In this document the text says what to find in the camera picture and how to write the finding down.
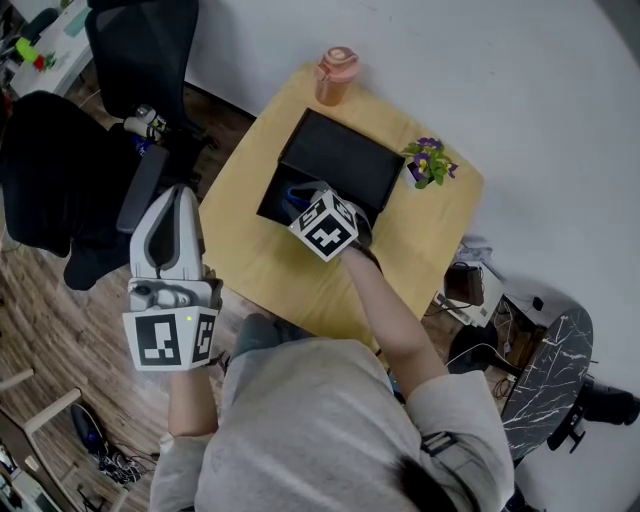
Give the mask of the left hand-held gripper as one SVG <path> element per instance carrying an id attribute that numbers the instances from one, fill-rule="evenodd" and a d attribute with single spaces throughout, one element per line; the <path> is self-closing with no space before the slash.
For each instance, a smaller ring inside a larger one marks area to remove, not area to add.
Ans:
<path id="1" fill-rule="evenodd" d="M 139 371 L 187 371 L 208 364 L 223 281 L 204 276 L 193 191 L 176 185 L 143 214 L 130 240 L 129 310 L 122 315 Z"/>

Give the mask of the blue scissors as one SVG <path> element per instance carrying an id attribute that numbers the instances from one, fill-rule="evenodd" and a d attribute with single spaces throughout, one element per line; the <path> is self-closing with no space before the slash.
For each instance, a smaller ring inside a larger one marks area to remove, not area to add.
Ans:
<path id="1" fill-rule="evenodd" d="M 310 193 L 301 187 L 289 187 L 282 199 L 283 211 L 291 218 L 297 218 L 311 205 Z"/>

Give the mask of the black box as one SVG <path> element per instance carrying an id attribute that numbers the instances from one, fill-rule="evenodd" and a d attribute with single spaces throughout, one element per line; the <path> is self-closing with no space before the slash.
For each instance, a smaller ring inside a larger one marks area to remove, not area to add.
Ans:
<path id="1" fill-rule="evenodd" d="M 288 225 L 283 201 L 289 189 L 324 181 L 340 198 L 360 207 L 374 225 L 403 167 L 404 158 L 391 149 L 306 109 L 277 159 L 257 214 Z"/>

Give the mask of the person's right forearm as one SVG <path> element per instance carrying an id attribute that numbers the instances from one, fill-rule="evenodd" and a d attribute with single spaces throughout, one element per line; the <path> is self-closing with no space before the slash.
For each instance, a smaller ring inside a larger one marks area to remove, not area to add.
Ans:
<path id="1" fill-rule="evenodd" d="M 420 385 L 448 374 L 418 318 L 362 252 L 340 256 L 361 301 L 370 330 L 404 397 Z"/>

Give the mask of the person's left forearm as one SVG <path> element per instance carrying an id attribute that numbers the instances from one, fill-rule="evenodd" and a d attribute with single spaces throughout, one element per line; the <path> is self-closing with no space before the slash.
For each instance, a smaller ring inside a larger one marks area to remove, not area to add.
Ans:
<path id="1" fill-rule="evenodd" d="M 173 372 L 168 432 L 174 437 L 199 437 L 214 434 L 217 429 L 217 407 L 208 369 Z"/>

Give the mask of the person's jeans leg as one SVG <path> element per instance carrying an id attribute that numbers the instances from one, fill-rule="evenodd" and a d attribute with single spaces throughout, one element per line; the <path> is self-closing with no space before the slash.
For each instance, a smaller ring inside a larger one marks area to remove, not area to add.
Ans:
<path id="1" fill-rule="evenodd" d="M 250 351 L 271 349 L 284 343 L 313 337 L 308 331 L 281 318 L 273 319 L 253 313 L 240 325 L 231 359 Z"/>

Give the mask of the potted purple flower plant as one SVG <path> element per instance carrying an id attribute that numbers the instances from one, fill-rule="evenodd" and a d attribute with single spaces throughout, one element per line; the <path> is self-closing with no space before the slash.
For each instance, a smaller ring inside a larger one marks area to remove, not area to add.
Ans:
<path id="1" fill-rule="evenodd" d="M 423 190 L 432 183 L 442 186 L 447 178 L 455 178 L 458 165 L 445 154 L 440 139 L 421 137 L 410 142 L 401 155 L 405 158 L 402 175 L 411 189 Z"/>

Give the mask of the brown pouch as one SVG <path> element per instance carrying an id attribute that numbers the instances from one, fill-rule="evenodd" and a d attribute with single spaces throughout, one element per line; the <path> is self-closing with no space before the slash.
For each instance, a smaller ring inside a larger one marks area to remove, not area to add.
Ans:
<path id="1" fill-rule="evenodd" d="M 481 306 L 484 303 L 482 270 L 462 262 L 452 265 L 444 276 L 444 296 L 457 302 Z"/>

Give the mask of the pink water bottle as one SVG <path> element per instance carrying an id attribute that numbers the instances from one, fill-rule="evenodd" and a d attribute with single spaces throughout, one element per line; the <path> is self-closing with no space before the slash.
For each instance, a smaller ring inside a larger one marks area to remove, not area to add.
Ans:
<path id="1" fill-rule="evenodd" d="M 349 47 L 329 48 L 315 68 L 316 100 L 325 106 L 336 106 L 360 71 L 359 56 Z"/>

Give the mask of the black round stool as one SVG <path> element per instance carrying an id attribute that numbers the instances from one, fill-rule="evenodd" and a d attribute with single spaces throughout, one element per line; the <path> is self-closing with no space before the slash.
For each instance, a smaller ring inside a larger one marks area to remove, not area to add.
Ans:
<path id="1" fill-rule="evenodd" d="M 484 327 L 465 325 L 452 341 L 447 368 L 453 374 L 485 371 L 499 360 L 497 348 L 498 334 L 492 323 L 487 323 Z"/>

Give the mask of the person's grey shirt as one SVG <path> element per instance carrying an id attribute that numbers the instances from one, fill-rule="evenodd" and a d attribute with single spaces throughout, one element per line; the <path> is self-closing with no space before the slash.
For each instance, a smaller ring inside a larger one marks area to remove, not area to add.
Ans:
<path id="1" fill-rule="evenodd" d="M 501 512 L 514 467 L 479 371 L 395 398 L 355 340 L 310 338 L 230 363 L 216 433 L 163 437 L 150 512 L 418 512 L 397 475 L 420 465 L 456 512 Z"/>

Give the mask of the light wooden stool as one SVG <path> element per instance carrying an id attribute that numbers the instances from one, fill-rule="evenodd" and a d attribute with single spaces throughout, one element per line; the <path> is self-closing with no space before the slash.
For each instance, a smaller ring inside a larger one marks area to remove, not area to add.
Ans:
<path id="1" fill-rule="evenodd" d="M 7 379 L 0 379 L 0 393 L 4 393 L 10 390 L 11 388 L 26 381 L 27 379 L 33 377 L 34 375 L 35 375 L 34 369 L 28 368 L 15 375 L 10 376 Z M 60 414 L 66 408 L 70 407 L 72 404 L 80 400 L 81 398 L 82 398 L 81 389 L 78 387 L 74 387 L 70 391 L 65 393 L 63 396 L 51 402 L 48 406 L 46 406 L 44 409 L 42 409 L 41 411 L 39 411 L 38 413 L 36 413 L 34 416 L 32 416 L 30 419 L 26 420 L 23 423 L 18 423 L 7 412 L 5 412 L 2 407 L 0 407 L 0 411 L 2 411 L 10 420 L 12 420 L 17 425 L 17 427 L 23 432 L 32 451 L 37 456 L 37 459 L 39 460 L 39 464 L 44 468 L 49 478 L 54 482 L 58 491 L 67 499 L 67 501 L 73 506 L 76 512 L 82 512 L 82 509 L 73 502 L 73 498 L 71 497 L 71 494 L 64 488 L 64 482 L 77 472 L 77 467 L 75 465 L 72 465 L 70 469 L 67 471 L 67 473 L 65 474 L 64 478 L 60 480 L 52 472 L 52 469 L 48 464 L 48 462 L 44 459 L 44 456 L 41 450 L 35 444 L 34 433 L 40 428 L 42 428 L 46 423 L 54 419 L 58 414 Z"/>

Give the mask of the white desk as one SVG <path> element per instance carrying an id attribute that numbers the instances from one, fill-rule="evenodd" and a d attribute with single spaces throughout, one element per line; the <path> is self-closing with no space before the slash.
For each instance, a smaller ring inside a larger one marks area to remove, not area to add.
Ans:
<path id="1" fill-rule="evenodd" d="M 92 59 L 86 30 L 71 38 L 65 10 L 87 0 L 0 0 L 0 90 L 21 97 L 43 90 L 64 95 Z M 40 53 L 30 64 L 15 49 L 19 37 Z"/>

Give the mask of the neon green object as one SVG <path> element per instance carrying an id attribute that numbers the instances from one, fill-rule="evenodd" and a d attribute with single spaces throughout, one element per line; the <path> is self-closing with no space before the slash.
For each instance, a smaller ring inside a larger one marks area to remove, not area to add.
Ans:
<path id="1" fill-rule="evenodd" d="M 30 64 L 34 64 L 40 58 L 40 53 L 35 49 L 31 42 L 24 37 L 18 38 L 15 43 L 15 49 L 23 60 Z"/>

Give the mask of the black marble round table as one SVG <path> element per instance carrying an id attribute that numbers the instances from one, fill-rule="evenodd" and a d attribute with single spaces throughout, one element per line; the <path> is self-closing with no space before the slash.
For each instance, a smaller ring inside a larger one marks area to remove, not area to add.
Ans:
<path id="1" fill-rule="evenodd" d="M 592 349 L 593 324 L 582 307 L 563 312 L 545 331 L 501 415 L 513 460 L 544 444 L 567 416 L 587 376 Z"/>

